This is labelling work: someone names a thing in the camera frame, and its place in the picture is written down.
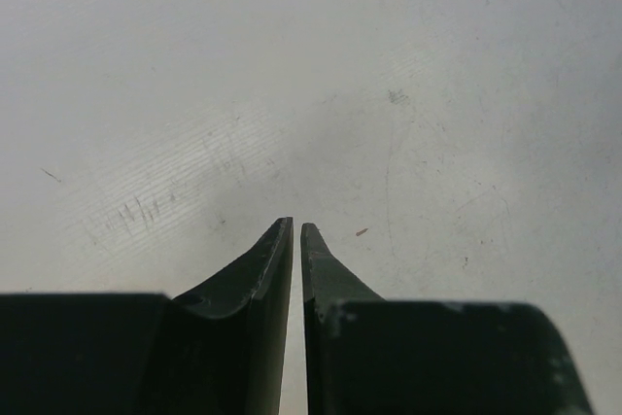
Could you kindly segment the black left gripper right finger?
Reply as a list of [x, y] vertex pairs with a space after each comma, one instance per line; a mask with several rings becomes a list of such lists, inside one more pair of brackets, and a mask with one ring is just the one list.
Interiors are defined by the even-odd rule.
[[334, 345], [350, 321], [345, 306], [384, 299], [331, 252], [319, 228], [312, 223], [301, 227], [300, 260], [307, 408], [310, 414], [330, 414]]

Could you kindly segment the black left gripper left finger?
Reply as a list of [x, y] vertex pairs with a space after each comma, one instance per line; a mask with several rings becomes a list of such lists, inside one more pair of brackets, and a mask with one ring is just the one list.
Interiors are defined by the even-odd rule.
[[277, 219], [250, 250], [174, 298], [190, 324], [182, 413], [278, 413], [293, 236], [293, 220]]

